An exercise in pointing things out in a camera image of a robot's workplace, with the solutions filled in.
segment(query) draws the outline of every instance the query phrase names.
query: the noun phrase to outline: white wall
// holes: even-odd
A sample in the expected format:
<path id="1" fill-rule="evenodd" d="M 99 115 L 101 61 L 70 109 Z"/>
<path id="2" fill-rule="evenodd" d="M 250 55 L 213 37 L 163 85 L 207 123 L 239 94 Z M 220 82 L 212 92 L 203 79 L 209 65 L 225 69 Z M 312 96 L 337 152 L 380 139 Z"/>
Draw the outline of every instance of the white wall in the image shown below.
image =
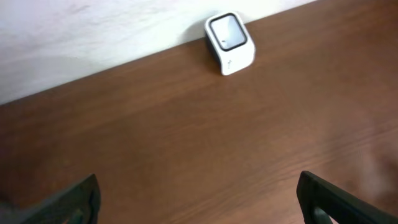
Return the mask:
<path id="1" fill-rule="evenodd" d="M 235 10 L 253 21 L 313 0 L 2 0 L 0 104 L 203 36 Z"/>

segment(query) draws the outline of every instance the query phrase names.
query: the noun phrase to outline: white casing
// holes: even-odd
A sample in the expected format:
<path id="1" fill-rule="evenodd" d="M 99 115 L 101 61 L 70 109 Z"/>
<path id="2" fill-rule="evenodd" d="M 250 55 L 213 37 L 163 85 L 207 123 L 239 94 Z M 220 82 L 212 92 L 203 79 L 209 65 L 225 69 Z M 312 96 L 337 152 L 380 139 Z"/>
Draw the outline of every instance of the white casing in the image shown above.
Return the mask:
<path id="1" fill-rule="evenodd" d="M 233 14 L 235 16 L 235 18 L 238 20 L 239 25 L 242 28 L 243 33 L 246 35 L 246 43 L 229 51 L 225 51 L 220 47 L 217 38 L 210 27 L 210 23 L 214 19 L 223 17 L 227 14 Z M 207 19 L 205 23 L 205 32 L 207 33 L 207 36 L 220 60 L 221 73 L 223 75 L 230 75 L 243 68 L 246 68 L 254 61 L 254 55 L 256 53 L 254 42 L 237 13 L 225 12 Z"/>

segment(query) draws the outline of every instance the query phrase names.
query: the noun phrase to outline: white device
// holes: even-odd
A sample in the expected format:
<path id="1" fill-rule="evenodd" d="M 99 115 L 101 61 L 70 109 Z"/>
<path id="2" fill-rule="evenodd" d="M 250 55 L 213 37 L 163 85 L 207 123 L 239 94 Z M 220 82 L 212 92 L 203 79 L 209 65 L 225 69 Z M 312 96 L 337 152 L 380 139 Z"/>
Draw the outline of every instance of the white device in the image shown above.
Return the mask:
<path id="1" fill-rule="evenodd" d="M 254 61 L 254 42 L 237 13 L 227 12 L 207 19 L 205 32 L 206 44 L 223 75 L 246 68 Z"/>

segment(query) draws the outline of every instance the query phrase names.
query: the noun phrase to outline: black plastic frame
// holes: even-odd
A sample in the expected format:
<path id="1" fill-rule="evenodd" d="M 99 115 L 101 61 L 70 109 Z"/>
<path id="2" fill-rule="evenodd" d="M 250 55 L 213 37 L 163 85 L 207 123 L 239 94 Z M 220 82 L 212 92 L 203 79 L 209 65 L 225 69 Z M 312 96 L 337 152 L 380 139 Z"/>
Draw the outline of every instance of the black plastic frame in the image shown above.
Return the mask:
<path id="1" fill-rule="evenodd" d="M 7 210 L 1 224 L 96 224 L 101 206 L 98 181 L 91 174 L 81 182 L 25 210 Z"/>
<path id="2" fill-rule="evenodd" d="M 221 43 L 220 43 L 220 40 L 218 40 L 218 38 L 217 38 L 217 36 L 216 36 L 216 33 L 214 32 L 213 27 L 211 26 L 211 23 L 214 22 L 214 21 L 216 21 L 216 20 L 218 20 L 218 19 L 222 19 L 222 18 L 224 18 L 224 17 L 227 17 L 227 16 L 233 16 L 233 17 L 236 19 L 236 22 L 238 22 L 239 28 L 241 29 L 242 34 L 243 34 L 243 36 L 244 36 L 244 42 L 242 42 L 242 43 L 240 43 L 240 44 L 238 44 L 238 45 L 235 45 L 235 46 L 233 46 L 233 47 L 230 47 L 230 48 L 228 48 L 228 49 L 224 49 L 223 46 L 222 46 Z M 209 22 L 209 26 L 210 26 L 210 29 L 211 29 L 211 31 L 212 31 L 212 33 L 213 33 L 215 39 L 217 40 L 217 43 L 218 43 L 219 47 L 220 47 L 223 51 L 225 51 L 225 52 L 228 52 L 228 51 L 233 50 L 233 49 L 235 49 L 235 48 L 237 48 L 237 47 L 240 47 L 240 46 L 244 45 L 246 42 L 248 42 L 248 37 L 246 36 L 246 33 L 244 32 L 241 23 L 239 22 L 238 18 L 237 18 L 237 17 L 235 16 L 235 14 L 233 14 L 233 13 L 227 13 L 227 14 L 224 14 L 224 15 L 222 15 L 222 16 L 219 16 L 219 17 L 216 17 L 216 18 L 212 19 L 212 20 Z"/>
<path id="3" fill-rule="evenodd" d="M 309 171 L 303 171 L 297 198 L 305 224 L 397 224 L 398 218 L 352 196 Z"/>

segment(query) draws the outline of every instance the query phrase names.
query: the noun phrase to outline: wood grain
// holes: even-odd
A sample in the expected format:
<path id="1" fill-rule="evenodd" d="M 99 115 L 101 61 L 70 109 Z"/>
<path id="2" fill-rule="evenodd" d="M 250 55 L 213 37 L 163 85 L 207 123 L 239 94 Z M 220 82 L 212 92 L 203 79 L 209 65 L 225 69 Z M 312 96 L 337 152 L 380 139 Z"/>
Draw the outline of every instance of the wood grain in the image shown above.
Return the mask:
<path id="1" fill-rule="evenodd" d="M 250 22 L 311 1 L 2 0 L 0 105 L 202 38 L 222 11 Z"/>
<path id="2" fill-rule="evenodd" d="M 398 215 L 398 2 L 322 0 L 248 24 L 222 77 L 196 40 L 0 107 L 0 192 L 89 173 L 100 223 L 303 223 L 310 170 Z"/>

